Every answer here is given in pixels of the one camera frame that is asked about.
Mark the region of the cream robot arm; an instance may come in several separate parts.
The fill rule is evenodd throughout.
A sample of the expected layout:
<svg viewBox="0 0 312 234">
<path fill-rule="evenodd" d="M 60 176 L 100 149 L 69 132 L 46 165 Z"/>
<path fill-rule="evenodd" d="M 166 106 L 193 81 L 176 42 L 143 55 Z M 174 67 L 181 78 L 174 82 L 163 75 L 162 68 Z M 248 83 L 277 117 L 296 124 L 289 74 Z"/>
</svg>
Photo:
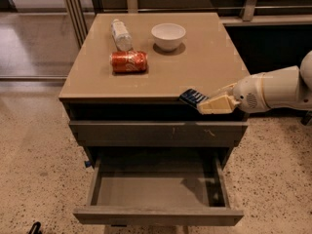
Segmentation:
<svg viewBox="0 0 312 234">
<path fill-rule="evenodd" d="M 201 114 L 229 114 L 236 108 L 259 113 L 283 107 L 312 109 L 312 51 L 300 66 L 247 76 L 197 105 Z"/>
</svg>

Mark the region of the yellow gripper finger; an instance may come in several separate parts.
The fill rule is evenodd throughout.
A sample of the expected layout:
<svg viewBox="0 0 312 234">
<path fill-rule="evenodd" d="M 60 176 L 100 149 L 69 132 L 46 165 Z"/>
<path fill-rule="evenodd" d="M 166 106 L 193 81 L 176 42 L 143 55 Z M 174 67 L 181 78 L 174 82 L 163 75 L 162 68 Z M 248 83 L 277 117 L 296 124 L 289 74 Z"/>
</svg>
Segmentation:
<svg viewBox="0 0 312 234">
<path fill-rule="evenodd" d="M 228 93 L 225 93 L 198 103 L 197 109 L 203 115 L 230 114 L 239 104 L 239 100 L 235 99 Z"/>
<path fill-rule="evenodd" d="M 213 92 L 213 95 L 217 96 L 217 95 L 221 95 L 223 93 L 227 93 L 229 95 L 232 95 L 235 86 L 236 86 L 236 83 L 229 84 L 229 85 L 227 85 L 223 88 L 220 88 L 220 89 L 216 90 L 215 92 Z"/>
</svg>

